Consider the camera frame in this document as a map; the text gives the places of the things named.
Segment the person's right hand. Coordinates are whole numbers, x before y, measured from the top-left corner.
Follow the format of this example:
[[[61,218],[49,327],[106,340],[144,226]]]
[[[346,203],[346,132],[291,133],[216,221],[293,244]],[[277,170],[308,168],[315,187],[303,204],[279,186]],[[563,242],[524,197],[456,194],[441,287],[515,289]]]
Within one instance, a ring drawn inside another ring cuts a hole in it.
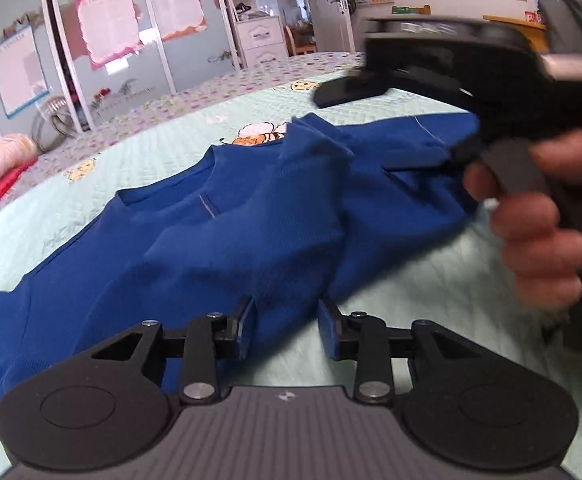
[[[544,174],[582,184],[582,130],[538,143],[530,154]],[[504,241],[502,260],[519,300],[545,311],[576,304],[582,296],[582,233],[560,228],[552,198],[536,192],[507,196],[480,162],[466,168],[463,182],[474,200],[498,200],[490,227]]]

